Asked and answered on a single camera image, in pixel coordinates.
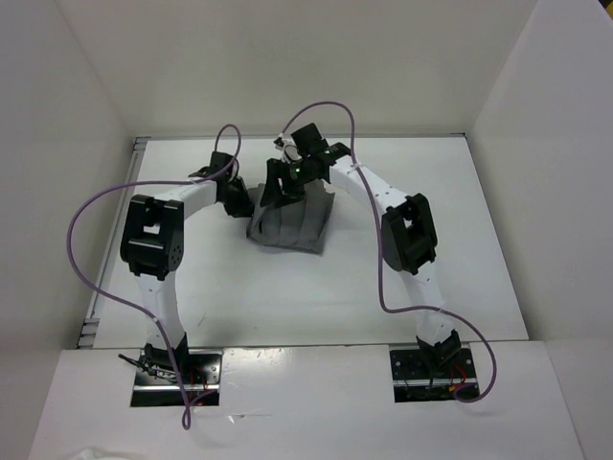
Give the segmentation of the grey pleated skirt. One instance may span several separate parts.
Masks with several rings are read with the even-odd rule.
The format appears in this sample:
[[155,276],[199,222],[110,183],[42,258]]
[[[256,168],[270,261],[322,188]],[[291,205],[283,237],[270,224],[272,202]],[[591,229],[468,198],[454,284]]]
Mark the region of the grey pleated skirt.
[[263,189],[261,183],[248,190],[255,209],[246,237],[262,246],[321,255],[335,193],[328,192],[322,180],[315,180],[306,184],[302,200],[275,208],[260,206]]

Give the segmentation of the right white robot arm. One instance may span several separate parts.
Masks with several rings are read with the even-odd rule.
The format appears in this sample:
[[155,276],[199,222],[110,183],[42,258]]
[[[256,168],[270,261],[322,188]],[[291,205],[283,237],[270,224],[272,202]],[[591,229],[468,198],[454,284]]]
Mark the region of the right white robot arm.
[[444,300],[436,274],[438,236],[428,199],[408,195],[388,184],[354,158],[342,143],[313,141],[296,145],[281,137],[274,141],[279,159],[267,161],[261,204],[286,208],[304,198],[307,186],[325,181],[371,208],[380,266],[401,278],[416,311],[420,366],[431,379],[453,365],[461,341],[443,314]]

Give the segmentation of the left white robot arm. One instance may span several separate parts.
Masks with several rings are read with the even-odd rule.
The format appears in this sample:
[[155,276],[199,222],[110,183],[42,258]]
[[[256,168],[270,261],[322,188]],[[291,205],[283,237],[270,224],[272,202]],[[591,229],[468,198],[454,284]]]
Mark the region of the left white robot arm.
[[128,205],[120,256],[135,277],[143,308],[153,315],[144,365],[168,382],[191,371],[188,337],[176,294],[176,272],[185,256],[185,222],[208,206],[222,204],[232,218],[253,214],[238,166],[208,166],[158,195],[137,194]]

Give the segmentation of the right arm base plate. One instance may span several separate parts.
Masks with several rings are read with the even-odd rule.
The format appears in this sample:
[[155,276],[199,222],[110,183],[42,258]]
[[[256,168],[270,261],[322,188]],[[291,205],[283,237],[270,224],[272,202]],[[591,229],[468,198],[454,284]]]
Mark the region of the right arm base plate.
[[396,403],[473,400],[480,395],[472,353],[463,347],[449,363],[430,371],[417,346],[389,350]]

